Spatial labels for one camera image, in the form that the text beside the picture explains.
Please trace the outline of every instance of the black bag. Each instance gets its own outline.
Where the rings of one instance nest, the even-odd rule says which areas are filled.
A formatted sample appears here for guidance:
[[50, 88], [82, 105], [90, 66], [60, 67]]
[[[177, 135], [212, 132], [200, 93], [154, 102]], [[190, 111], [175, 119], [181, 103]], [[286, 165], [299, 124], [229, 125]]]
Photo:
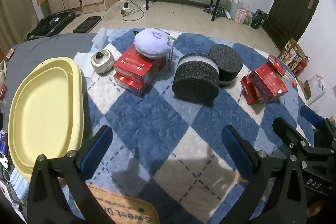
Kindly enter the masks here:
[[267, 14], [260, 9], [257, 9], [256, 12], [252, 15], [252, 24], [253, 29], [259, 29], [265, 22]]

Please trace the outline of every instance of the dark wooden door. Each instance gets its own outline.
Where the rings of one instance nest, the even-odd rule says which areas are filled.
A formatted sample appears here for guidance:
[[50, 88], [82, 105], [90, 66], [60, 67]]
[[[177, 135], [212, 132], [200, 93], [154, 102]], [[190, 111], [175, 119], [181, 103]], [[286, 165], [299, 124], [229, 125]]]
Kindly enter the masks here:
[[310, 22], [319, 0], [275, 0], [264, 30], [281, 51], [290, 38], [296, 41]]

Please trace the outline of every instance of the white foam layer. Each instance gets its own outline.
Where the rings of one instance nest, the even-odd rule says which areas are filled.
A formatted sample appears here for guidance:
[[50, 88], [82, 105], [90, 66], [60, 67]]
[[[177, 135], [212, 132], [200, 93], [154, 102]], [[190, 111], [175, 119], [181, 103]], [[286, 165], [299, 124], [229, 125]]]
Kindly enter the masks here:
[[201, 62], [207, 63], [210, 66], [214, 67], [215, 70], [217, 70], [217, 73], [219, 74], [218, 66], [215, 62], [213, 62], [210, 58], [199, 56], [199, 55], [190, 55], [185, 58], [181, 58], [177, 64], [177, 67], [189, 61], [201, 61]]

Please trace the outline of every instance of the bed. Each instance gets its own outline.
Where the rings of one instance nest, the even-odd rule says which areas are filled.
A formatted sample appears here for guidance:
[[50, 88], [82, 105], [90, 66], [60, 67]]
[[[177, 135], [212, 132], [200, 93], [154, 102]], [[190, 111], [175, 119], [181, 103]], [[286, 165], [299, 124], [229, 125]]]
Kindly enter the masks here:
[[[109, 30], [104, 46], [119, 57], [134, 41], [135, 30], [142, 29]], [[283, 117], [313, 145], [312, 126], [299, 112], [305, 98], [298, 85], [293, 88], [286, 84], [288, 92], [279, 101], [249, 106], [240, 80], [265, 63], [267, 53], [215, 37], [168, 32], [178, 36], [172, 65], [164, 67], [142, 98], [117, 86], [113, 72], [105, 76], [94, 73], [83, 81], [84, 138], [104, 124], [114, 132], [110, 148], [87, 183], [150, 202], [162, 224], [217, 224], [246, 187], [221, 141], [222, 128], [231, 124], [256, 150], [286, 157], [289, 150], [273, 132], [272, 122]], [[77, 52], [94, 51], [94, 35], [62, 34], [16, 47], [7, 63], [4, 130], [11, 100], [21, 81], [46, 59], [74, 58]], [[171, 85], [179, 58], [191, 52], [207, 54], [216, 43], [228, 45], [241, 55], [244, 66], [237, 79], [220, 89], [212, 104], [175, 98]], [[82, 217], [68, 188], [63, 191], [74, 214]]]

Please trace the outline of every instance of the power cord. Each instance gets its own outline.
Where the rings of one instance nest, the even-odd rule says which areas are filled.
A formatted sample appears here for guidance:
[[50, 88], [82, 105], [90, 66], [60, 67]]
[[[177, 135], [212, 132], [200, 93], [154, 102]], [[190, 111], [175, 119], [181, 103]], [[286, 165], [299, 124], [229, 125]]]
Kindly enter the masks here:
[[[136, 21], [136, 20], [139, 20], [139, 19], [143, 18], [143, 16], [145, 15], [145, 13], [144, 13], [143, 10], [141, 9], [141, 7], [140, 7], [139, 5], [137, 5], [137, 4], [135, 4], [132, 0], [128, 0], [128, 1], [129, 1], [130, 3], [133, 4], [133, 9], [132, 9], [129, 13], [123, 15], [123, 20], [124, 20], [124, 21]], [[142, 16], [141, 16], [141, 17], [139, 17], [139, 18], [137, 18], [137, 19], [132, 19], [132, 20], [126, 20], [126, 19], [125, 19], [126, 16], [135, 14], [135, 13], [137, 13], [137, 12], [139, 12], [139, 11], [142, 12]]]

